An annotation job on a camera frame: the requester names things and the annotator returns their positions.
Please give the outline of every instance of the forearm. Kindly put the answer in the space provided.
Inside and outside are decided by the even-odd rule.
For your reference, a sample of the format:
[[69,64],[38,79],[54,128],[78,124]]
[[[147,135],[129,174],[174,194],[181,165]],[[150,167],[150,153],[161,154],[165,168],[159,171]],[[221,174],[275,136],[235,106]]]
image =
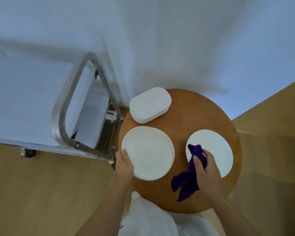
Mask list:
[[76,236],[117,236],[130,183],[118,181]]
[[227,236],[259,235],[255,228],[232,206],[227,198],[214,200],[212,206]]

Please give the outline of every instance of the purple microfiber towel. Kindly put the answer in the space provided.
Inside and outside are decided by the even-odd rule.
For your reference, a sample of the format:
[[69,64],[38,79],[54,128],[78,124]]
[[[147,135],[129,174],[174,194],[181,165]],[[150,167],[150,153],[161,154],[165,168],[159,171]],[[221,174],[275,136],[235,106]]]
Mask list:
[[188,171],[183,171],[179,173],[171,180],[171,189],[173,190],[173,192],[176,192],[181,187],[177,202],[181,202],[189,198],[195,191],[199,190],[193,156],[197,156],[200,159],[204,169],[208,164],[207,158],[203,154],[201,145],[193,146],[189,144],[188,149],[192,155],[191,160],[189,161]]

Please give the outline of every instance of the cart handle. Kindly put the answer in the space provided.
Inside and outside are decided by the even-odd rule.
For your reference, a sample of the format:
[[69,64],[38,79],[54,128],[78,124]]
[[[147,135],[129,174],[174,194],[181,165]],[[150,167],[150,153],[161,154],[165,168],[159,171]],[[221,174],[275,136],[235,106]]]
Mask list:
[[116,107],[119,109],[119,106],[115,102],[115,98],[108,85],[106,74],[104,73],[102,65],[99,62],[99,58],[97,57],[97,55],[95,55],[95,53],[89,52],[87,54],[83,54],[79,56],[78,60],[73,65],[66,82],[63,85],[63,88],[58,96],[58,99],[56,100],[55,105],[52,109],[51,130],[55,140],[60,145],[67,148],[86,152],[92,158],[105,159],[105,160],[108,160],[110,164],[113,164],[114,163],[113,157],[109,157],[106,154],[99,152],[98,150],[95,150],[83,143],[80,143],[74,139],[71,139],[68,136],[66,127],[65,127],[65,119],[66,119],[67,110],[68,110],[70,101],[74,94],[75,88],[78,85],[81,74],[89,61],[91,61],[94,64],[95,69],[98,72],[98,75],[101,78],[101,81],[107,93],[109,94],[109,98],[112,100],[112,104],[114,105],[114,107],[116,105]]

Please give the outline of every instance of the wooden tabletop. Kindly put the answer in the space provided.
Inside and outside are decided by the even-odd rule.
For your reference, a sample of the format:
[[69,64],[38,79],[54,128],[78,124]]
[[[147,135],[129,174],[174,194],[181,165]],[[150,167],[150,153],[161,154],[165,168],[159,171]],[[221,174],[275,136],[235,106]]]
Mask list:
[[229,194],[234,188],[241,169],[242,151],[236,129],[224,111],[206,97],[182,89],[168,89],[172,98],[169,110],[158,118],[140,124],[134,121],[130,112],[126,115],[118,139],[121,149],[126,133],[134,127],[155,127],[165,132],[172,140],[175,149],[175,160],[172,168],[156,181],[144,181],[133,177],[133,187],[142,197],[153,202],[163,210],[176,213],[195,213],[211,208],[200,191],[190,198],[177,202],[179,191],[171,190],[172,178],[182,171],[188,170],[186,143],[191,134],[201,129],[208,129],[220,134],[230,145],[233,152],[231,171],[222,179],[223,188]]

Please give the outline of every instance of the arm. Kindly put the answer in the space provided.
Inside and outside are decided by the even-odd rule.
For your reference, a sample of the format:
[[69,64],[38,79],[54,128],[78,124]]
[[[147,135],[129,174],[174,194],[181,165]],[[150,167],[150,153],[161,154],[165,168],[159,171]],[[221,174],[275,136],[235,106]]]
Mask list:
[[255,236],[259,233],[255,228],[237,211],[224,195],[222,190],[222,179],[213,155],[203,149],[207,156],[208,164],[205,169],[199,158],[193,161],[197,171],[197,183],[201,193],[212,204],[215,213],[221,221],[227,236]]
[[116,153],[115,186],[75,236],[117,236],[133,177],[133,165],[126,150]]

